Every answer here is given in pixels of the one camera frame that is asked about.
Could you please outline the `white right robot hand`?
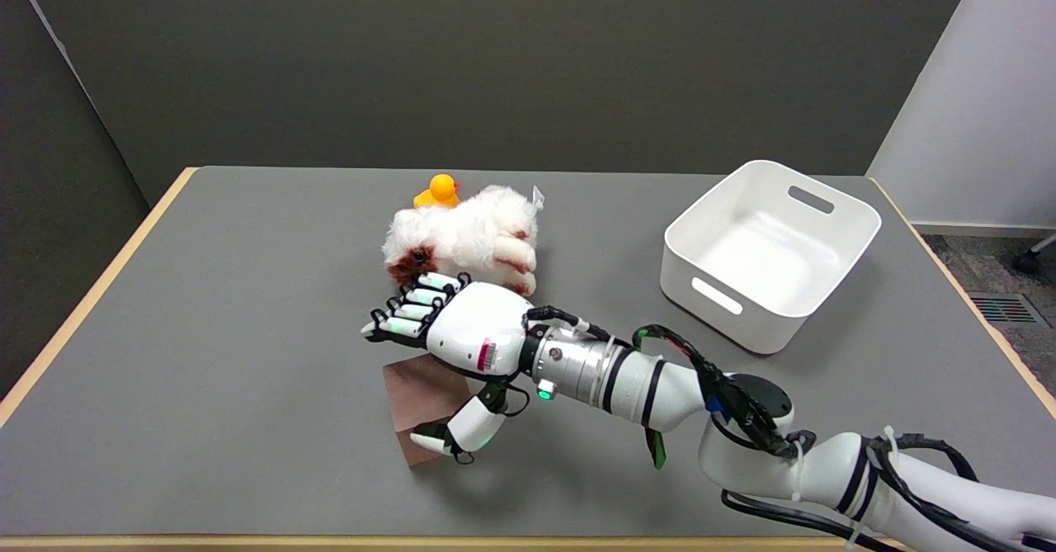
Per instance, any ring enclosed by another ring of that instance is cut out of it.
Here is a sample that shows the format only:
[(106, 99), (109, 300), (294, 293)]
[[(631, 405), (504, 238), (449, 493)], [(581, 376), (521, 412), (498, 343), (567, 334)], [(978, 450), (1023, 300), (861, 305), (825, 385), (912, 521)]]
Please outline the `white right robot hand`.
[(507, 391), (523, 372), (523, 315), (530, 307), (523, 296), (468, 273), (426, 272), (388, 299), (383, 308), (370, 311), (360, 331), (369, 341), (420, 348), (441, 367), (483, 384), (450, 419), (413, 427), (412, 442), (451, 455), (460, 465), (473, 462), (475, 451), (512, 416)]

